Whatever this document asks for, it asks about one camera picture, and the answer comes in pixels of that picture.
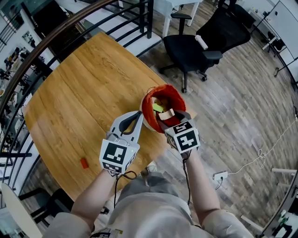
black office chair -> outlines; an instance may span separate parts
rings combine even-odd
[[[224,8],[218,8],[196,32],[208,46],[204,51],[194,35],[183,35],[185,20],[190,20],[191,17],[180,13],[171,14],[171,17],[180,19],[179,35],[166,36],[163,42],[174,64],[161,68],[160,73],[174,67],[183,71],[183,93],[187,91],[187,72],[196,71],[203,75],[202,81],[206,81],[206,70],[218,64],[224,52],[251,39],[248,30],[233,14],[229,14]]]

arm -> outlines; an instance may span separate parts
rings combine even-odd
[[[113,188],[116,176],[112,177],[107,170],[102,170],[89,187],[76,199],[71,213],[82,218],[90,228],[100,214]]]
[[[202,224],[208,214],[220,209],[219,199],[209,182],[196,150],[192,150],[186,166],[192,202],[200,224]]]

wooden floor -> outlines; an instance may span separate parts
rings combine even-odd
[[[191,9],[191,4],[185,5],[182,13],[190,13]],[[194,35],[211,15],[212,4],[203,1],[192,26],[186,26],[184,33]],[[159,35],[162,34],[163,20],[163,16],[154,14],[154,32]],[[178,20],[172,20],[169,34],[178,33],[178,26]],[[290,75],[283,70],[276,78],[273,76],[281,63],[272,53],[263,51],[263,45],[256,32],[248,43],[229,50],[218,65],[208,69],[206,82],[202,82],[201,76],[195,72],[188,74],[189,91],[183,97],[197,112],[194,121],[201,138],[199,154],[210,179],[215,172],[238,171],[258,157],[259,149],[267,153],[294,121],[292,99],[295,105],[298,101]],[[171,64],[163,43],[140,59],[156,72],[157,68]],[[161,77],[181,89],[183,74],[180,70],[167,70]],[[291,180],[290,176],[272,173],[271,168],[298,168],[297,132],[298,124],[295,123],[266,156],[263,169],[259,168],[264,160],[259,159],[223,181],[217,190],[223,209],[238,217],[243,214],[261,226],[268,222],[286,192],[277,183],[287,184]],[[157,158],[156,163],[158,170],[178,187],[186,200],[188,191],[181,160],[168,151],[166,156]],[[42,186],[53,192],[58,185],[48,174],[39,162],[25,190]]]

white cable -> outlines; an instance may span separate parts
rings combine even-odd
[[[297,118],[297,116],[295,115],[295,120],[293,121],[293,123],[284,131],[284,133],[282,133],[281,134],[281,136],[278,138],[278,140],[275,142],[275,144],[273,145],[273,147],[266,153],[266,154],[264,154],[263,153],[263,151],[262,151],[262,149],[259,149],[258,151],[257,151],[257,155],[259,156],[259,157],[257,157],[257,158],[255,158],[253,161],[251,161],[251,162],[249,162],[248,164],[245,164],[244,166],[242,166],[237,172],[235,172],[235,173],[228,173],[228,175],[229,174],[236,174],[236,173],[239,173],[244,167],[246,167],[246,166],[248,166],[248,165],[250,165],[250,164],[252,164],[253,162],[255,162],[257,159],[259,159],[259,158],[264,158],[264,162],[263,162],[263,164],[262,164],[262,166],[260,167],[260,169],[263,169],[263,167],[264,167],[264,165],[265,165],[265,162],[266,162],[266,155],[267,154],[269,154],[270,153],[270,151],[271,150],[273,150],[273,148],[274,148],[274,146],[278,143],[278,141],[282,138],[282,136],[285,134],[285,132],[295,123],[295,122],[298,122],[298,118]]]

round table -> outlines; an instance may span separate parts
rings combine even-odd
[[[14,191],[5,183],[2,184],[1,190],[9,213],[18,226],[28,237],[41,238],[42,233]]]

